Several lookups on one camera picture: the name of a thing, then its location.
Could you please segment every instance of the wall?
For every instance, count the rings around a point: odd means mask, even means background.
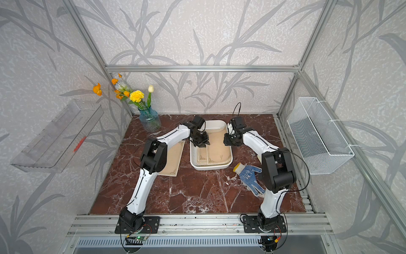
[[[130,116],[60,1],[0,3],[0,252],[56,253],[77,214],[86,214]],[[101,84],[101,97],[92,88]],[[60,174],[25,173],[10,161],[71,99],[104,114]]]
[[[324,6],[324,0],[74,2],[108,65],[295,65]],[[278,111],[292,75],[125,77],[134,89],[156,85],[160,102],[153,106],[161,113],[230,113],[238,101],[244,113],[261,113]]]
[[[339,2],[304,68],[404,207],[405,7],[405,1]],[[300,96],[309,96],[301,84],[282,117],[287,129]],[[313,202],[328,214],[344,253],[406,253],[406,243],[352,161],[311,182]]]

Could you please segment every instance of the clear acrylic shelf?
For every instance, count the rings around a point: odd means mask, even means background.
[[[61,173],[103,113],[100,104],[72,100],[11,165],[25,172]]]

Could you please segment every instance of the blue glass vase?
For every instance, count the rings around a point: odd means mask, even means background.
[[[138,110],[140,111],[141,124],[147,132],[154,132],[161,128],[161,120],[155,110],[151,107],[145,110],[138,108]]]

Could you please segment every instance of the white wire basket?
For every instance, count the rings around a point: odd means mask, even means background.
[[[299,97],[287,123],[311,175],[330,174],[354,157],[317,98]]]

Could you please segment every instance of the ventilation grille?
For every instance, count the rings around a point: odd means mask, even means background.
[[[142,247],[219,247],[219,246],[259,246],[260,236],[194,236],[163,237],[151,236],[146,241],[131,240],[142,243]],[[120,237],[80,237],[77,248],[86,247],[121,247]]]

